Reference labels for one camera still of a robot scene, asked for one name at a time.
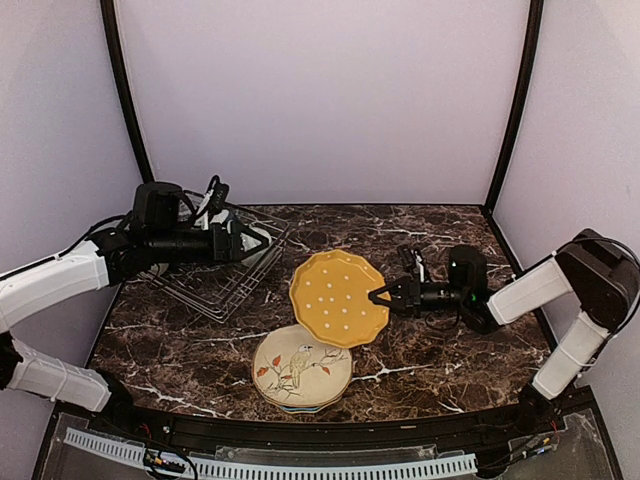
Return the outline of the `cream ceramic plate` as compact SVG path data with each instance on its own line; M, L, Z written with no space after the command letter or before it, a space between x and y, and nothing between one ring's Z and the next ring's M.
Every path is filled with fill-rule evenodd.
M310 409L339 400L351 383L353 359L347 349L317 341L304 327L270 332L259 343L252 379L270 403Z

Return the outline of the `blue polka dot plate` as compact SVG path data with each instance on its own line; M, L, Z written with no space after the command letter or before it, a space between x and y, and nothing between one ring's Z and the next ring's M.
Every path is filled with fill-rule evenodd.
M311 406L311 407L292 407L292 406L279 405L279 408L289 414L315 414L321 411L322 409L324 409L325 407L321 405Z

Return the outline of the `navy and white bowl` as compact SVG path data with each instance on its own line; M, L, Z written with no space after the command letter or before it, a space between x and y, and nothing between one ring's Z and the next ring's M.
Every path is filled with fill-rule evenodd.
M235 258L247 267L256 264L272 243L268 231L260 227L247 226L239 220L229 221L227 231L231 235Z

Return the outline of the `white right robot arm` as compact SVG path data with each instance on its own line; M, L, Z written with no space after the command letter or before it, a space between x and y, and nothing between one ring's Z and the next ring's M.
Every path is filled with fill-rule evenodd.
M591 369L606 345L626 329L639 310L639 256L619 240L584 229L503 287L488 285L488 261L475 246L458 244L448 253L446 278L435 281L421 252L398 249L405 275L372 290L369 301L397 315L452 309L479 334L491 334L541 310L564 313L556 344L520 393L510 413L521 434L534 432L549 405Z

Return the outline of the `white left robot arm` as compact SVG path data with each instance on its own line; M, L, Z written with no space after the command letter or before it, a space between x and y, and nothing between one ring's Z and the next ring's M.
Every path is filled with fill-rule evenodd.
M120 436L141 427L140 412L122 383L29 347L12 335L21 321L80 294L113 287L163 264L242 262L267 249L270 238L238 220L194 228L121 218L108 221L71 248L1 277L1 387L101 413Z

